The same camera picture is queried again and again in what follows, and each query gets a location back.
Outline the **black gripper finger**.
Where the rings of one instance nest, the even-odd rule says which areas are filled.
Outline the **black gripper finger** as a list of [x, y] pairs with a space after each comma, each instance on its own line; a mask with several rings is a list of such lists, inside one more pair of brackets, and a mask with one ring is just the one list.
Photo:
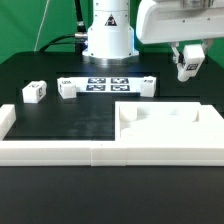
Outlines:
[[213, 40], [212, 39], [204, 39], [202, 43], [202, 49], [204, 54], [207, 54], [211, 46], [213, 45]]
[[181, 68], [181, 54], [178, 51], [179, 43], [171, 42], [170, 47], [173, 52], [173, 62], [176, 64], [177, 69], [180, 69]]

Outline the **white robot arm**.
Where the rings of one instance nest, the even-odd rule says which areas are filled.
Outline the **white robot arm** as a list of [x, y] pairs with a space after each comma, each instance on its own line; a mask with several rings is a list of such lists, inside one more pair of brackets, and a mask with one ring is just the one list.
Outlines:
[[83, 57], [108, 64], [139, 56], [134, 42], [167, 43], [180, 76], [193, 76], [216, 38], [224, 37], [224, 0], [141, 0], [136, 26], [130, 0], [93, 0]]

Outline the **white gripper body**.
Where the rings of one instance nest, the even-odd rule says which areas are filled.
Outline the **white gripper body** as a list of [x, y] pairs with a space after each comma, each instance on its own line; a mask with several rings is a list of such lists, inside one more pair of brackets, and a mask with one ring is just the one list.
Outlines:
[[224, 37], [224, 0], [142, 0], [136, 36], [143, 44]]

